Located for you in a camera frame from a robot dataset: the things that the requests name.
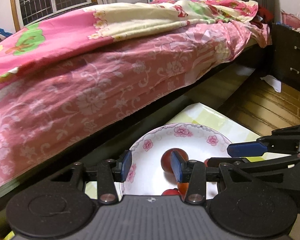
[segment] floral bedsheet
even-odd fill
[[[234,60],[269,29],[186,25],[51,63],[0,89],[0,186],[75,142]]]
[[[48,64],[114,42],[197,23],[231,20],[246,23],[255,17],[257,2],[231,1],[163,0],[154,4],[94,5],[30,24],[0,43],[0,89]]]

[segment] red fruit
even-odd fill
[[[167,189],[161,195],[162,196],[169,196],[169,195],[179,195],[179,196],[181,196],[181,194],[180,194],[180,192],[178,191],[177,188],[175,188],[175,189]]]
[[[170,155],[173,151],[178,151],[180,153],[180,155],[186,160],[189,160],[189,156],[187,155],[187,153],[179,148],[172,148],[169,149],[168,151],[166,151],[162,157],[161,157],[161,167],[165,172],[168,173],[172,173],[173,174],[173,170],[171,168],[171,163],[170,163]]]
[[[180,192],[180,194],[182,196],[182,199],[185,198],[187,190],[188,190],[188,187],[189,187],[189,183],[178,182],[178,190],[179,190],[179,192]]]

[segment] white paper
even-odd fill
[[[276,92],[281,93],[281,81],[271,75],[267,75],[260,79],[266,81]]]

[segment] wooden floor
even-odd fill
[[[253,73],[218,111],[261,136],[269,135],[300,124],[300,92],[282,84],[277,93]]]
[[[218,109],[254,69],[233,63],[186,93],[193,102]]]

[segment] pink basket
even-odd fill
[[[291,26],[292,28],[300,28],[300,19],[293,14],[281,12],[282,23]]]

